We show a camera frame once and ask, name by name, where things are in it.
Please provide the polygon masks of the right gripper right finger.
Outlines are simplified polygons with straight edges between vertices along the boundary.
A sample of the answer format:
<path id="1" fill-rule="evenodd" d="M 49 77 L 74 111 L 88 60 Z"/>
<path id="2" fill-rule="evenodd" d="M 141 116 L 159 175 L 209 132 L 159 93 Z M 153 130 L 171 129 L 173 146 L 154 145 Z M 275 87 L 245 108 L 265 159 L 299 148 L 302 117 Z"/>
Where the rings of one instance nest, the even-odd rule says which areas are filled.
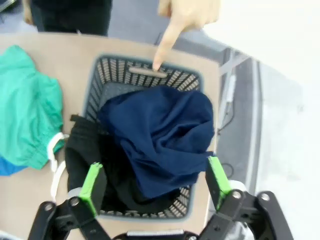
<path id="1" fill-rule="evenodd" d="M 246 224 L 256 240 L 292 240 L 288 222 L 271 191 L 256 196 L 245 190 L 232 189 L 225 171 L 215 156 L 208 158 L 206 183 L 215 207 L 201 240 L 224 240 L 235 223 Z"/>

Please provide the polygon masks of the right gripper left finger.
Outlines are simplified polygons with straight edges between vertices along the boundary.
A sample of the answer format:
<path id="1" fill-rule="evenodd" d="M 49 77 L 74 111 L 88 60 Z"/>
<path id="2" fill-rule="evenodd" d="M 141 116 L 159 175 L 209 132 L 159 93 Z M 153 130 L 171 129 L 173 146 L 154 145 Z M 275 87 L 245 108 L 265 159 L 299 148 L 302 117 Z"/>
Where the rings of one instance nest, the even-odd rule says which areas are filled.
<path id="1" fill-rule="evenodd" d="M 102 207 L 107 176 L 103 165 L 93 163 L 80 193 L 60 205 L 42 202 L 35 215 L 29 240 L 66 240 L 78 229 L 85 240 L 109 240 L 110 236 L 96 220 Z"/>

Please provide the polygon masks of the person's left hand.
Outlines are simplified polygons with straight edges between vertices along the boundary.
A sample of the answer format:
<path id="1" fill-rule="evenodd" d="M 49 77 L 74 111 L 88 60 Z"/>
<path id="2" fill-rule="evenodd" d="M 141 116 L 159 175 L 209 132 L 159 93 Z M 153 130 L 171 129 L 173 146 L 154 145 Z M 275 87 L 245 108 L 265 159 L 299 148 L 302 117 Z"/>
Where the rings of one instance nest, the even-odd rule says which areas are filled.
<path id="1" fill-rule="evenodd" d="M 169 23 L 155 52 L 152 69 L 159 70 L 182 32 L 216 22 L 220 6 L 220 0 L 160 0 L 158 14 L 168 17 Z"/>

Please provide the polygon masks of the person's right hand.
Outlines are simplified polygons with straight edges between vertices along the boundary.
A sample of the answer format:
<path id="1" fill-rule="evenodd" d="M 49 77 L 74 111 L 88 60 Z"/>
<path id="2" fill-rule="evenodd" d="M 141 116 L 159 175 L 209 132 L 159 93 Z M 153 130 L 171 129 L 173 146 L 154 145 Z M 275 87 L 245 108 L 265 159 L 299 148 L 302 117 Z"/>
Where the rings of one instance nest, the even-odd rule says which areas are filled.
<path id="1" fill-rule="evenodd" d="M 31 12 L 31 6 L 30 6 L 30 0 L 22 0 L 22 6 L 23 6 L 23 20 L 25 23 L 29 25 L 34 25 L 33 18 L 32 18 L 32 12 Z"/>

